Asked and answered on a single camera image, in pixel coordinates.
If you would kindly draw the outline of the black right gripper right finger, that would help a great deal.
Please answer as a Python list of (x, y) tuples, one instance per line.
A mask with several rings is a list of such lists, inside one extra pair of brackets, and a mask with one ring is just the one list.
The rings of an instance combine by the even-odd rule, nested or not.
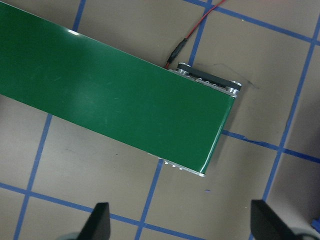
[(251, 201), (250, 231), (256, 240), (294, 240), (294, 232), (262, 199)]

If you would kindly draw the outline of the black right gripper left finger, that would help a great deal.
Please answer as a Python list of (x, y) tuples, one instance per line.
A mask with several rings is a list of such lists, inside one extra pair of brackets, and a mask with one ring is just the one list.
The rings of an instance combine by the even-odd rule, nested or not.
[(95, 205), (79, 233), (78, 240), (109, 240), (111, 236), (110, 207), (108, 202)]

